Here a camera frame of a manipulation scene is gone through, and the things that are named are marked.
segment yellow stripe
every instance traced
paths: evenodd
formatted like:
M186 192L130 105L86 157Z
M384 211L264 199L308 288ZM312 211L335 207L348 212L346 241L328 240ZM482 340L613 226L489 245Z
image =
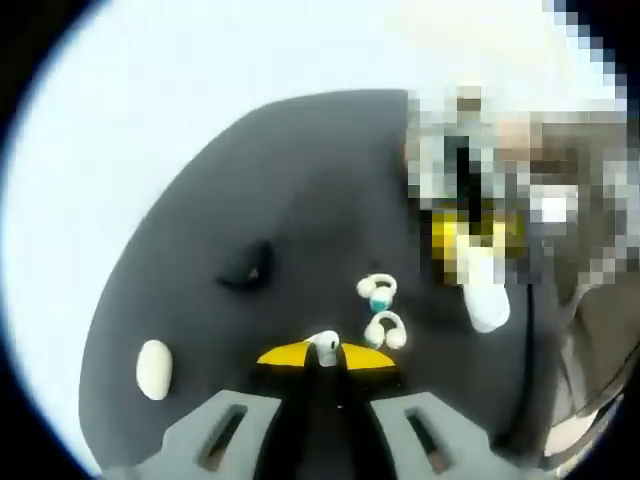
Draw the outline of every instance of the yellow stripe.
M342 350L347 359L347 370L395 366L395 363L389 357L370 348L343 343Z
M262 355L257 363L269 365L290 365L292 367L304 367L307 358L308 342L292 343L282 347L276 347Z

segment gray plastic bracket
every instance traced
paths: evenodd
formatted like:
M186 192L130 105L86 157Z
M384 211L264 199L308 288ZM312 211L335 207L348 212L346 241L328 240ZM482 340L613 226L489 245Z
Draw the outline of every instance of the gray plastic bracket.
M252 480L262 444L281 401L222 390L167 429L160 451L132 468L105 471L105 480ZM215 471L201 466L235 413L244 417Z
M523 470L493 454L487 434L430 393L371 402L395 464L398 480L514 480L552 478ZM409 423L414 415L433 438L449 468L437 474Z

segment white ring earphone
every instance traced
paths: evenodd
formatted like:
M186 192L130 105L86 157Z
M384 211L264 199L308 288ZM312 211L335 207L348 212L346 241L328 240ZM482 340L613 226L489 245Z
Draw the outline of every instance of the white ring earphone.
M386 332L386 334L384 327L380 324L380 320L383 318L388 318L396 325ZM404 328L404 323L402 323L402 320L400 320L400 317L396 313L385 310L373 316L364 331L364 338L371 348L375 348L376 350L382 346L382 342L386 342L387 347L390 349L398 350L407 343L407 331Z
M386 283L387 285L379 287L378 283ZM391 275L374 273L360 280L356 288L358 295L369 299L371 310L374 313L380 313L391 306L398 284Z

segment black fabric surface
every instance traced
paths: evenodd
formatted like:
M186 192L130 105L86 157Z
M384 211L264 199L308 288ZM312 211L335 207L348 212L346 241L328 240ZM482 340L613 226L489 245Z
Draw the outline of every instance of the black fabric surface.
M246 381L273 346L324 329L361 344L372 314L355 285L374 271L398 281L392 309L408 343L389 354L410 393L434 392L491 435L509 429L524 391L527 288L507 286L509 322L480 335L461 291L431 283L399 168L406 123L403 91L287 100L242 118L176 177L114 268L87 339L80 420L101 467L153 454L169 425ZM231 252L259 239L274 251L264 288L214 281ZM174 356L159 402L135 380L149 339ZM322 452L314 461L332 461Z

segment oval white stone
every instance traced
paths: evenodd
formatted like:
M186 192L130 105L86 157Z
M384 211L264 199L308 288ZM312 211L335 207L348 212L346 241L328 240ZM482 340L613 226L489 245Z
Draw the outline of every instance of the oval white stone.
M140 349L136 365L138 387L151 400L162 400L169 393L173 358L159 340L149 340Z

